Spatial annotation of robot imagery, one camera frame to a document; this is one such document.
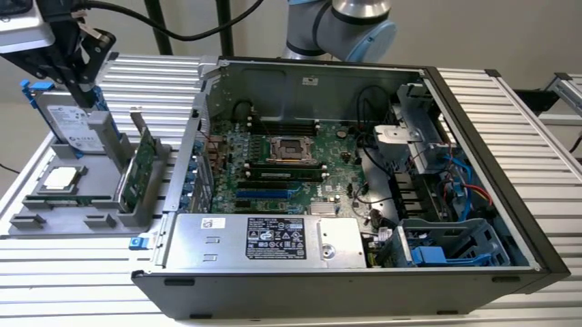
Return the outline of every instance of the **metal bracket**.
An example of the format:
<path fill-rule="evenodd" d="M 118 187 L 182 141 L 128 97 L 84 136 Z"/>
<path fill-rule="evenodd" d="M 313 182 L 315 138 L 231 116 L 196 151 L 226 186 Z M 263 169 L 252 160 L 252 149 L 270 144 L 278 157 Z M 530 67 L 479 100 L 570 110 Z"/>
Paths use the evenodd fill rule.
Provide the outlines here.
<path fill-rule="evenodd" d="M 422 135 L 414 129 L 394 125 L 379 125 L 374 128 L 378 133 L 378 140 L 386 144 L 409 144 L 409 142 L 423 142 Z"/>

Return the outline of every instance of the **white sticker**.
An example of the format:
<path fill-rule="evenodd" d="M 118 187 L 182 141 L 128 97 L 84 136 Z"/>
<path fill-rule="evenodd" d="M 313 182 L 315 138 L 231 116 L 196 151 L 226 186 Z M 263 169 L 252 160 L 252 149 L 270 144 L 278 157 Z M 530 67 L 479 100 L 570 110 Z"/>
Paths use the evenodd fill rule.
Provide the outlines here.
<path fill-rule="evenodd" d="M 287 174 L 285 172 L 262 172 L 262 177 L 285 177 L 285 178 L 290 178 L 291 174 Z"/>
<path fill-rule="evenodd" d="M 200 229 L 224 228 L 227 226 L 227 218 L 203 218 Z"/>
<path fill-rule="evenodd" d="M 303 85 L 310 85 L 317 87 L 319 83 L 319 78 L 317 77 L 303 77 Z"/>
<path fill-rule="evenodd" d="M 87 124 L 87 113 L 75 106 L 47 107 L 63 136 L 80 151 L 103 151 L 98 133 Z"/>

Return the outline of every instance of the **barcode sticker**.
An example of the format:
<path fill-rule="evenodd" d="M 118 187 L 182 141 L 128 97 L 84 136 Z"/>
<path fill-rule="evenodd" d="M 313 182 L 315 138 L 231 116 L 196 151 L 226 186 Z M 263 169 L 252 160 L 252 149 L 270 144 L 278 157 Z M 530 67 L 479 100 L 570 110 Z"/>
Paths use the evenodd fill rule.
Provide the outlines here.
<path fill-rule="evenodd" d="M 203 218 L 200 229 L 207 230 L 210 228 L 224 228 L 227 227 L 227 218 Z"/>

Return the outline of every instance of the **warning label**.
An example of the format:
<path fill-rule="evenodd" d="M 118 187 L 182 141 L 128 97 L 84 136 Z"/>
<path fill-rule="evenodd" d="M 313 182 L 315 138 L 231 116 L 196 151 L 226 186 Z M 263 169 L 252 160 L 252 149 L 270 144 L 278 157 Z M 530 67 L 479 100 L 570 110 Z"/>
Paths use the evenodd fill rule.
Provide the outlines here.
<path fill-rule="evenodd" d="M 248 218 L 247 258 L 307 259 L 303 218 Z"/>

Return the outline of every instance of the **green circuit board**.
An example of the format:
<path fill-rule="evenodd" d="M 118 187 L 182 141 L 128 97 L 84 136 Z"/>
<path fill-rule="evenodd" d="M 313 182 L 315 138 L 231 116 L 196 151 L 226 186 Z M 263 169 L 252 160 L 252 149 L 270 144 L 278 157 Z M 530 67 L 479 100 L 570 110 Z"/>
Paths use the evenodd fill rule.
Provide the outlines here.
<path fill-rule="evenodd" d="M 351 183 L 355 191 L 365 182 L 362 166 L 355 164 L 355 136 L 347 134 L 346 138 L 339 138 L 338 131 L 347 131 L 347 127 L 341 123 L 322 123 L 318 135 L 310 137 L 311 156 L 327 166 L 330 174 L 323 182 L 289 182 L 290 199 L 259 200 L 236 198 L 238 182 L 247 180 L 244 162 L 264 162 L 270 157 L 270 136 L 251 135 L 243 125 L 230 121 L 215 123 L 212 135 L 226 136 L 227 154 L 232 154 L 232 162 L 215 173 L 212 212 L 305 214 L 313 202 L 334 201 L 338 217 L 354 217 L 354 211 L 363 215 L 367 210 L 353 208 L 353 200 L 347 196 L 347 185 Z M 342 153 L 345 156 L 350 154 L 347 162 Z M 248 201 L 250 206 L 235 207 L 238 200 Z"/>
<path fill-rule="evenodd" d="M 122 201 L 130 213 L 134 212 L 139 201 L 144 198 L 150 176 L 152 175 L 154 160 L 155 140 L 150 130 L 146 129 L 127 168 L 122 190 Z"/>

